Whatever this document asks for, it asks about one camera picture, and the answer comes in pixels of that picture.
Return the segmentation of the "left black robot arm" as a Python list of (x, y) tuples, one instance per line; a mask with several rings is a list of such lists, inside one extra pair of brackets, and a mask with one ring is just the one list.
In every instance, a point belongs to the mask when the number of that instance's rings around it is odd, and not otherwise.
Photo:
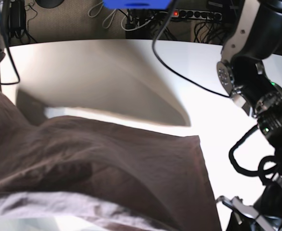
[[(235, 104), (257, 120), (229, 151), (235, 170), (257, 177), (265, 189), (253, 205), (239, 197), (218, 201), (231, 209), (229, 231), (282, 231), (282, 88), (266, 75), (263, 60), (282, 41), (282, 0), (246, 0), (236, 26), (223, 45), (217, 73)], [(255, 171), (241, 167), (234, 153), (255, 131), (261, 131), (275, 149), (261, 159)]]

